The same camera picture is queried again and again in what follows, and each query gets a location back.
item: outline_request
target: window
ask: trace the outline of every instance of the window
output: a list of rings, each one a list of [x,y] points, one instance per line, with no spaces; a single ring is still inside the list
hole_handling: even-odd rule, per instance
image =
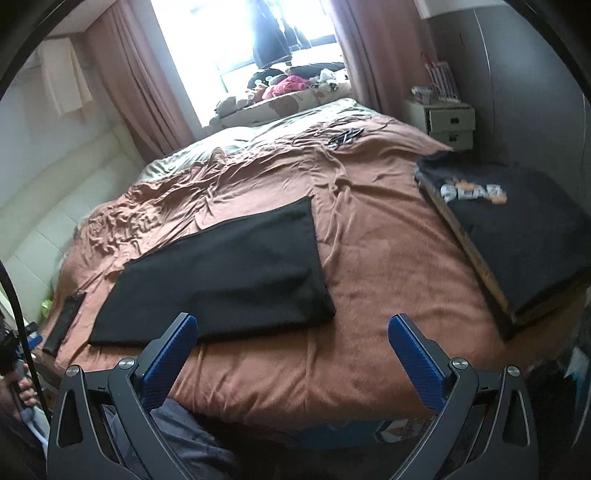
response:
[[[282,30],[285,21],[312,45],[294,51],[293,64],[340,60],[332,23],[320,0],[267,2]],[[199,121],[207,125],[219,100],[228,92],[245,90],[258,69],[247,0],[152,0],[152,5]]]

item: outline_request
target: white nightstand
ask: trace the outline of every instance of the white nightstand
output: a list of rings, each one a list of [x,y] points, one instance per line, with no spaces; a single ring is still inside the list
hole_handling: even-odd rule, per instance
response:
[[[471,150],[476,115],[467,103],[434,102],[429,105],[406,100],[404,121],[456,151]]]

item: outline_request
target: logo on sheet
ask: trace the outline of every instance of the logo on sheet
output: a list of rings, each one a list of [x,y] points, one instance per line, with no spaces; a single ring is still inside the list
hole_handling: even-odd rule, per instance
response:
[[[478,185],[467,180],[448,180],[441,185],[441,198],[445,203],[452,200],[476,200],[486,199],[496,205],[507,203],[507,193],[500,185]]]

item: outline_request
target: brown bed sheet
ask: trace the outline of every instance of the brown bed sheet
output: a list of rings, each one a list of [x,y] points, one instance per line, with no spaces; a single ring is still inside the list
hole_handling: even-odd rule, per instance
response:
[[[360,127],[365,132],[353,144],[327,148],[333,135]],[[276,428],[424,416],[387,340],[388,320],[399,312],[449,356],[478,368],[527,368],[554,357],[568,343],[583,300],[509,342],[501,339],[470,262],[413,179],[418,155],[445,148],[389,117],[356,117],[236,157],[216,150],[205,165],[133,185],[76,235],[45,335],[66,296],[79,290],[87,296],[55,362],[47,355],[46,361],[57,370],[77,363],[92,371],[138,353],[87,344],[128,260],[305,195],[313,199],[334,323],[196,348],[170,394],[189,410]]]

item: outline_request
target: padded headboard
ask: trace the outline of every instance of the padded headboard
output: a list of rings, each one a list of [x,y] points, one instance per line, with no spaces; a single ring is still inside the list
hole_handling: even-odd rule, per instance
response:
[[[0,209],[0,258],[29,322],[40,319],[76,225],[121,195],[143,167],[121,124],[52,164]]]

